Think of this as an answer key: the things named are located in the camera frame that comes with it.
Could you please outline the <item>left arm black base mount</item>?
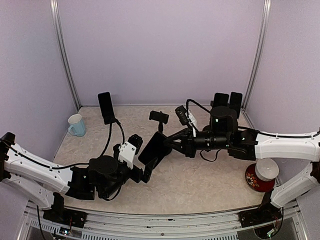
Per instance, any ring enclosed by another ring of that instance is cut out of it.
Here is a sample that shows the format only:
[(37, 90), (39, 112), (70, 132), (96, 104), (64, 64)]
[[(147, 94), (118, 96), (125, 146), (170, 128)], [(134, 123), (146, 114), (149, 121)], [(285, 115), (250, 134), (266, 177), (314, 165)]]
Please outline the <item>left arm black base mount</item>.
[(45, 220), (81, 229), (83, 229), (85, 226), (87, 215), (88, 214), (84, 211), (68, 208), (63, 209), (62, 211), (53, 209), (43, 211), (43, 218)]

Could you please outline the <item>black phone blue edge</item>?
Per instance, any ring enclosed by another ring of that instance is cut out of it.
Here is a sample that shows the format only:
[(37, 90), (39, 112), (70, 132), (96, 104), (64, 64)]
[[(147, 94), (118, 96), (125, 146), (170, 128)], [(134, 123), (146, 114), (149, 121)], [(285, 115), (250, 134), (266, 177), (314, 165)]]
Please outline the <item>black phone blue edge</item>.
[(97, 97), (104, 124), (108, 125), (114, 123), (115, 113), (110, 92), (99, 93)]
[(231, 92), (229, 99), (229, 108), (236, 111), (237, 118), (240, 117), (243, 94), (240, 92)]

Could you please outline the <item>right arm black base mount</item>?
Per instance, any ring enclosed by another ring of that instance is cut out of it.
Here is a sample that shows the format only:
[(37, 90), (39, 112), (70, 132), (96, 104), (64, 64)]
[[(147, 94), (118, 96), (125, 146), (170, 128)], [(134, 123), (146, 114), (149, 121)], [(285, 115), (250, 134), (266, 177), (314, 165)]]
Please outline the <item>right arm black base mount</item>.
[(260, 225), (282, 218), (281, 210), (261, 210), (259, 208), (245, 210), (238, 213), (242, 228)]

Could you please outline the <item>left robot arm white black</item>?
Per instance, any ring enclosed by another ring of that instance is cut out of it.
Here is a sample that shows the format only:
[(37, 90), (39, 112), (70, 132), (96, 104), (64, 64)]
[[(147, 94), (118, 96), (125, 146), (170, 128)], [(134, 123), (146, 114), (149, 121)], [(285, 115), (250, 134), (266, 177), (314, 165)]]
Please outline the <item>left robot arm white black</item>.
[(165, 136), (156, 132), (142, 152), (142, 138), (134, 134), (113, 147), (113, 155), (102, 153), (88, 162), (57, 165), (38, 157), (15, 143), (7, 132), (0, 139), (0, 179), (15, 185), (39, 208), (63, 223), (70, 218), (63, 195), (93, 201), (114, 200), (129, 180), (148, 183), (153, 169), (171, 151)]

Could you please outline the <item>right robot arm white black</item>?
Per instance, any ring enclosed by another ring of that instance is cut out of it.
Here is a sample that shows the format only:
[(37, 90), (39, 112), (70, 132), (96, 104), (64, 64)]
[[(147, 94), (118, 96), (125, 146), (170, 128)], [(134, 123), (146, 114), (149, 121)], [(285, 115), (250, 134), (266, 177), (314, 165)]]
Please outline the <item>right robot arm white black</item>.
[(198, 131), (188, 106), (175, 112), (185, 129), (169, 136), (164, 145), (186, 157), (193, 158), (198, 150), (227, 150), (240, 160), (301, 159), (310, 163), (296, 176), (263, 197), (256, 218), (266, 222), (276, 209), (320, 185), (320, 133), (279, 134), (258, 131), (238, 125), (241, 101), (219, 93), (211, 101), (209, 125)]

